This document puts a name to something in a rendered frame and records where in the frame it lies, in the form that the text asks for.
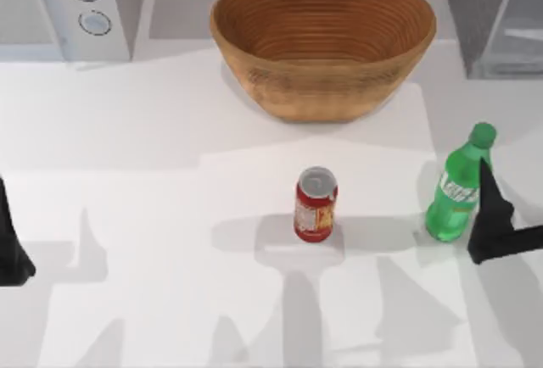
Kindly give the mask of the green bottle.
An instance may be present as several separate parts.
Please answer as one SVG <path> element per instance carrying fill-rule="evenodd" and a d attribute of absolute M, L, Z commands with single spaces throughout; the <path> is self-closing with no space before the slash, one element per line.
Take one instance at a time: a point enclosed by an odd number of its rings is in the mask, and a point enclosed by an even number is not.
<path fill-rule="evenodd" d="M 434 239 L 448 243 L 466 231 L 479 202 L 479 163 L 491 163 L 496 136 L 493 125 L 480 122 L 467 141 L 448 155 L 425 215 L 426 229 Z"/>

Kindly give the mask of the red and white can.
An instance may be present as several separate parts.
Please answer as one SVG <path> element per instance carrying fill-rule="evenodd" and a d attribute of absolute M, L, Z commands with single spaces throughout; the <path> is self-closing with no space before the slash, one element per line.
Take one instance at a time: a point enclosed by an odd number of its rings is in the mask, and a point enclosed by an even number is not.
<path fill-rule="evenodd" d="M 308 243 L 325 241 L 333 232 L 339 184 L 326 167 L 311 166 L 299 176 L 295 188 L 294 231 Z"/>

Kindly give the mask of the brown woven basket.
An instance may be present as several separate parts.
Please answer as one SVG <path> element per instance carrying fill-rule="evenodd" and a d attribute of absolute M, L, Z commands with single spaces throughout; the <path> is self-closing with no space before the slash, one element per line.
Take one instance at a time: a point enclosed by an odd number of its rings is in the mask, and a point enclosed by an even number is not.
<path fill-rule="evenodd" d="M 380 107 L 430 46 L 427 0 L 216 0 L 211 35 L 269 115 L 346 122 Z"/>

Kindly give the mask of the pale microwave oven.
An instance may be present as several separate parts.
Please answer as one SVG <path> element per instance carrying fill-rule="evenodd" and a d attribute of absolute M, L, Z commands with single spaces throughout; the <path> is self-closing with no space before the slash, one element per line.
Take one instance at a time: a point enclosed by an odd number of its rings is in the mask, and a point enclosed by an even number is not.
<path fill-rule="evenodd" d="M 110 18 L 107 35 L 79 26 L 79 15 L 91 10 Z M 109 62 L 131 55 L 118 0 L 0 0 L 0 62 Z"/>

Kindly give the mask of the small round microwave knob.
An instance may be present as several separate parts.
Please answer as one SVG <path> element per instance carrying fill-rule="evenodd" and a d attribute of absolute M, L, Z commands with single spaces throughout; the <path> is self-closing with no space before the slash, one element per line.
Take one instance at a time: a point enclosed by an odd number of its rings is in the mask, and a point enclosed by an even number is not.
<path fill-rule="evenodd" d="M 110 18 L 97 10 L 81 13 L 78 17 L 78 23 L 87 34 L 92 36 L 105 36 L 112 29 Z"/>

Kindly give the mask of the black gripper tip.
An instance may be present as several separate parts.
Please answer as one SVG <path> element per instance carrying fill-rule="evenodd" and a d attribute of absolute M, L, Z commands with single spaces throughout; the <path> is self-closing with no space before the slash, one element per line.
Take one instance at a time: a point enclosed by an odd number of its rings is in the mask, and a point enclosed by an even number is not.
<path fill-rule="evenodd" d="M 21 287 L 36 274 L 36 267 L 18 239 L 0 176 L 0 287 Z"/>

